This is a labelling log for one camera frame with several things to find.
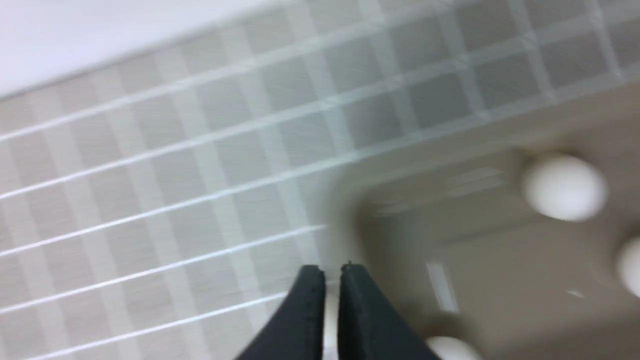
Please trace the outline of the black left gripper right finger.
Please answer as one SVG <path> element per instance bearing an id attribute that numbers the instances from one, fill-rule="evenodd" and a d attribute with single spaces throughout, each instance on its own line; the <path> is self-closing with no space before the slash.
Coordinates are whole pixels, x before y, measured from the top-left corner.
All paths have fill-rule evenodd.
<path id="1" fill-rule="evenodd" d="M 437 360 L 396 312 L 361 264 L 341 267 L 338 357 L 341 360 Z"/>

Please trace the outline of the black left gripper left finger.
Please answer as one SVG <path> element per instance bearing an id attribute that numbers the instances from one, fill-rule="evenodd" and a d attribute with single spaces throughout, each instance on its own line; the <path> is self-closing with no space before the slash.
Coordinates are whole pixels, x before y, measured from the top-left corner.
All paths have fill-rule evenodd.
<path id="1" fill-rule="evenodd" d="M 238 360 L 321 360 L 326 276 L 303 265 L 281 305 Z"/>

